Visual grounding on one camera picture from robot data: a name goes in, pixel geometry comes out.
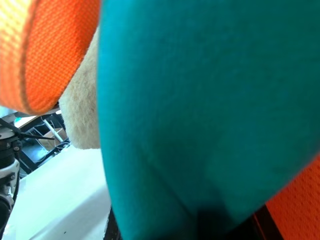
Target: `white surface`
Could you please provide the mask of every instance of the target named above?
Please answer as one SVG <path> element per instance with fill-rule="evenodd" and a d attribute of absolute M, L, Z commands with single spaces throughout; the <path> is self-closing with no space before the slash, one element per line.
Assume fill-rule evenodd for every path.
<path fill-rule="evenodd" d="M 62 151 L 20 181 L 4 240 L 102 240 L 110 197 L 100 150 Z"/>

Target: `teal fabric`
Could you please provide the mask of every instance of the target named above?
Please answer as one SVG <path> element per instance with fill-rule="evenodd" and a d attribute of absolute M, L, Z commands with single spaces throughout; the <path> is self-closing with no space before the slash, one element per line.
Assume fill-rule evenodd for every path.
<path fill-rule="evenodd" d="M 106 179 L 125 240 L 224 233 L 319 149 L 319 0 L 107 0 Z"/>

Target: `orange fabric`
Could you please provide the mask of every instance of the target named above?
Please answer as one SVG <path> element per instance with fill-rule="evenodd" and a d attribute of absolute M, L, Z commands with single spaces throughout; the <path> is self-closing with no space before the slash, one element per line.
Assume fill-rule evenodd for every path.
<path fill-rule="evenodd" d="M 319 240 L 320 156 L 266 206 L 284 240 Z"/>
<path fill-rule="evenodd" d="M 100 0 L 0 1 L 0 105 L 43 114 L 79 67 Z"/>

